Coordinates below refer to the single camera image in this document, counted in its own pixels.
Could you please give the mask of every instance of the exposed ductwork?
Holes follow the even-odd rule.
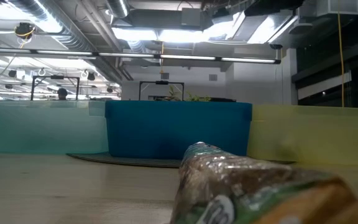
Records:
[[[127,0],[106,0],[106,3],[115,18],[128,16],[130,9]]]
[[[135,53],[143,54],[146,52],[146,47],[143,44],[143,41],[141,40],[135,40],[135,41],[127,41],[129,48]]]
[[[68,50],[94,52],[96,47],[84,36],[73,21],[60,9],[55,1],[49,0],[5,0],[16,9],[26,13],[29,19],[44,32],[56,33],[53,38]],[[122,77],[105,58],[87,60],[109,81],[121,83]]]

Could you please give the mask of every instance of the yellow translucent partition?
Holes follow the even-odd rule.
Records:
[[[254,105],[247,155],[358,165],[358,108]]]

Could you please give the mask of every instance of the person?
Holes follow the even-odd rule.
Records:
[[[66,100],[67,90],[65,88],[60,88],[57,91],[57,95],[59,97],[59,100]]]

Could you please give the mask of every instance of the plastic wrap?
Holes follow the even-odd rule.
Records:
[[[170,223],[358,223],[358,201],[324,172],[239,157],[199,142],[186,151],[179,173]]]

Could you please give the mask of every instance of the blue storage box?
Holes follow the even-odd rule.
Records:
[[[182,159],[203,141],[244,156],[252,105],[194,101],[107,101],[109,153],[114,157]]]

